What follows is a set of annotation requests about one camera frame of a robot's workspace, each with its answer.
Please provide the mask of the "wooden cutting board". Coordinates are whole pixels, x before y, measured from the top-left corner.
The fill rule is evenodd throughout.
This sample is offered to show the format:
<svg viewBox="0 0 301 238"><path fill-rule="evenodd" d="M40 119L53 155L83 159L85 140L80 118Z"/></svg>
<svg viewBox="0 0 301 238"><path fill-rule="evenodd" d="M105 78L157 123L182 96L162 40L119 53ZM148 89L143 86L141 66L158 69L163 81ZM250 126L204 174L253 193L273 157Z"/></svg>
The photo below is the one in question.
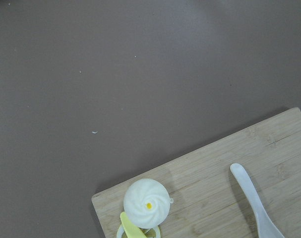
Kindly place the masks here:
<svg viewBox="0 0 301 238"><path fill-rule="evenodd" d="M270 219L301 238L301 111L283 113L139 175L162 183L174 199L164 238L255 238L253 211L230 171L241 164Z"/></svg>

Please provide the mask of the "white toy bun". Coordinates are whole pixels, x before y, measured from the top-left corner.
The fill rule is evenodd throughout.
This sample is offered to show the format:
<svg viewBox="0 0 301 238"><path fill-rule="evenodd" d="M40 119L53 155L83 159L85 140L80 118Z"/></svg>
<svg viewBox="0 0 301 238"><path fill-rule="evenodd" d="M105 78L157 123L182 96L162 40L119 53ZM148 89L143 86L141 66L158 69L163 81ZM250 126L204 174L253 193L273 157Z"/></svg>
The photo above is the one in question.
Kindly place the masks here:
<svg viewBox="0 0 301 238"><path fill-rule="evenodd" d="M158 181L143 178L126 191L123 209L128 219L142 229L154 228L167 218L173 199Z"/></svg>

